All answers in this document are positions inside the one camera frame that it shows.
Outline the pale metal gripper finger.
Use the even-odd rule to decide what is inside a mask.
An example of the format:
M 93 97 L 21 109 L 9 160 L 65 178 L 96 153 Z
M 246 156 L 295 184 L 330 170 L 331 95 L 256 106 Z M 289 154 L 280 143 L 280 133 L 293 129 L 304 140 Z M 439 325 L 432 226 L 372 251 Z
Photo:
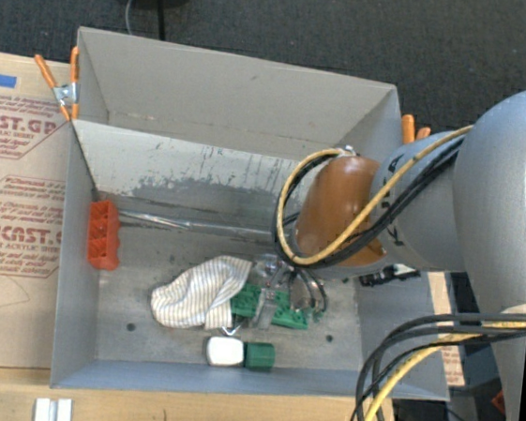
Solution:
M 252 268 L 251 283 L 277 288 L 283 277 L 284 270 L 285 262 L 278 255 L 269 253 L 259 255 Z
M 262 289 L 253 318 L 253 326 L 256 329 L 267 330 L 274 319 L 277 307 L 275 291 Z

